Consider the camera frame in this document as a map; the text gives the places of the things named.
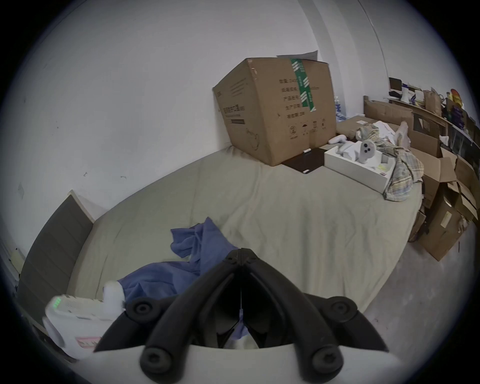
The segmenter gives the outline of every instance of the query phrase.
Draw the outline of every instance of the crumpled fabric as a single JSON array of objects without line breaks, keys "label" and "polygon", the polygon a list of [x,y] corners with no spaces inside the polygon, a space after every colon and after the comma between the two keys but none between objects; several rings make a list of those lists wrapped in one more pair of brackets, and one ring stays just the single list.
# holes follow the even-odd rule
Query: crumpled fabric
[{"label": "crumpled fabric", "polygon": [[[213,268],[230,253],[237,249],[228,242],[209,217],[204,223],[191,228],[171,230],[173,242],[170,248],[181,258],[190,256],[189,261],[151,263],[137,269],[118,282],[123,288],[125,301],[140,297],[163,299],[183,293],[200,275]],[[248,334],[240,321],[232,339]]]},{"label": "crumpled fabric", "polygon": [[409,150],[398,145],[391,144],[379,137],[378,128],[372,124],[366,124],[358,129],[359,140],[372,140],[377,150],[387,155],[396,157],[396,165],[384,198],[390,201],[404,201],[410,196],[413,183],[421,181],[423,176],[423,164]]}]

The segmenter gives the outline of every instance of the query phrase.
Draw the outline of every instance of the gray floor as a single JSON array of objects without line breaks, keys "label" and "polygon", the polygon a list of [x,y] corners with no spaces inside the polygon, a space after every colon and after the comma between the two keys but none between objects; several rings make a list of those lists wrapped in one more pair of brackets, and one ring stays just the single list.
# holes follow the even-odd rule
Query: gray floor
[{"label": "gray floor", "polygon": [[388,345],[406,364],[422,364],[455,324],[475,277],[477,229],[436,261],[418,243],[408,243],[377,297],[365,311]]}]

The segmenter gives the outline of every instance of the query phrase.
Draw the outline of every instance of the green indicator light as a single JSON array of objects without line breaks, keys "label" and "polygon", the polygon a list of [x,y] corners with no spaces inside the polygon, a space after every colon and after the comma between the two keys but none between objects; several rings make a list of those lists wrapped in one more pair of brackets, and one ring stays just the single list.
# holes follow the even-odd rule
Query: green indicator light
[{"label": "green indicator light", "polygon": [[53,303],[53,309],[56,309],[59,306],[60,302],[61,302],[61,298],[57,298]]}]

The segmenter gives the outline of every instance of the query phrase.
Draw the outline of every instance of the white box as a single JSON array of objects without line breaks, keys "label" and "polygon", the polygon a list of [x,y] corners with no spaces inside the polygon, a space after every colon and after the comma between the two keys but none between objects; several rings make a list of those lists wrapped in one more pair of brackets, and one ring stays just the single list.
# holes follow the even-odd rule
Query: white box
[{"label": "white box", "polygon": [[[360,145],[361,141],[357,141],[345,152],[348,152],[352,158],[358,158]],[[385,191],[392,177],[396,158],[385,155],[387,162],[382,163],[382,152],[377,150],[372,158],[369,158],[365,164],[361,164],[339,155],[338,150],[339,147],[336,146],[325,152],[325,167],[348,176],[379,193]]]}]

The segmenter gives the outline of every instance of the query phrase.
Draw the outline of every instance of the beige bed sheet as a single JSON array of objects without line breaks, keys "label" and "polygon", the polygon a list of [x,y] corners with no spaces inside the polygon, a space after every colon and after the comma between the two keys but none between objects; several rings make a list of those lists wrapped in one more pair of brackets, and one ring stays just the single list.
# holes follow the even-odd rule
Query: beige bed sheet
[{"label": "beige bed sheet", "polygon": [[130,196],[94,224],[68,293],[102,298],[102,287],[148,263],[181,260],[170,229],[209,216],[237,247],[251,248],[302,291],[343,295],[361,311],[407,243],[421,204],[404,202],[321,167],[304,175],[267,166],[230,147]]}]

